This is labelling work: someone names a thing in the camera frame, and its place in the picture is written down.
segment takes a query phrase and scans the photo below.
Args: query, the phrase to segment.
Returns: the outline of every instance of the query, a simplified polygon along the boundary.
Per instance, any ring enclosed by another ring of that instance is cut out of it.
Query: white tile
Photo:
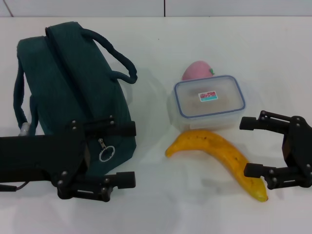
[[[311,16],[309,0],[166,0],[166,16]]]
[[[163,16],[163,0],[7,0],[14,16]]]
[[[8,9],[6,8],[4,2],[0,0],[0,17],[10,16]]]

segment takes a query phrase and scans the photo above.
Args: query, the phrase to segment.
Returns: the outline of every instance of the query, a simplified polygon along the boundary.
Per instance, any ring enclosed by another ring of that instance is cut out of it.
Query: banana
[[[207,130],[186,131],[166,150],[166,157],[182,150],[203,150],[218,159],[235,177],[238,183],[255,199],[268,200],[265,185],[260,178],[244,176],[248,160],[223,137]]]

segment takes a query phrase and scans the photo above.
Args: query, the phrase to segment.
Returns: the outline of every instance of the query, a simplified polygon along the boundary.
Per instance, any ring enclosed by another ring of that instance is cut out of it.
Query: bag handle
[[[14,92],[13,92],[13,108],[15,112],[16,119],[19,124],[19,128],[21,129],[23,126],[23,123],[27,123],[27,118],[25,116],[25,113],[23,109],[21,108],[21,105],[24,101],[24,70],[21,64],[20,59],[19,60],[19,70],[18,75],[15,81],[14,85]],[[29,136],[34,136],[36,134],[36,128],[38,126],[38,110],[37,110],[37,104],[35,102],[34,96],[30,96],[30,113],[32,116],[32,121],[29,127]]]
[[[137,81],[137,70],[134,64],[129,59],[127,59],[123,54],[115,50],[113,45],[105,37],[94,31],[84,28],[81,29],[81,34],[84,37],[91,38],[97,41],[101,46],[103,46],[108,51],[108,53],[110,53],[114,58],[116,58],[129,71],[130,77],[121,72],[112,71],[111,75],[113,79],[121,79],[129,84],[134,84]]]

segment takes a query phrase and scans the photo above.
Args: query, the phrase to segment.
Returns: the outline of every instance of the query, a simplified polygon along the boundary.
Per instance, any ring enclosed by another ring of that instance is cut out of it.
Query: dark green bag
[[[128,69],[130,77],[112,71],[94,40]],[[77,22],[55,25],[46,28],[46,37],[21,40],[18,44],[18,61],[14,110],[21,128],[27,122],[21,109],[25,73],[32,93],[29,135],[35,134],[38,120],[46,135],[63,132],[72,120],[86,122],[113,116],[117,126],[131,121],[117,79],[135,83],[136,68],[100,34],[83,29]],[[89,176],[108,173],[130,159],[136,148],[134,137],[102,138],[106,146],[115,147],[115,154],[110,160],[100,162],[100,144],[97,139],[88,140],[91,154]]]

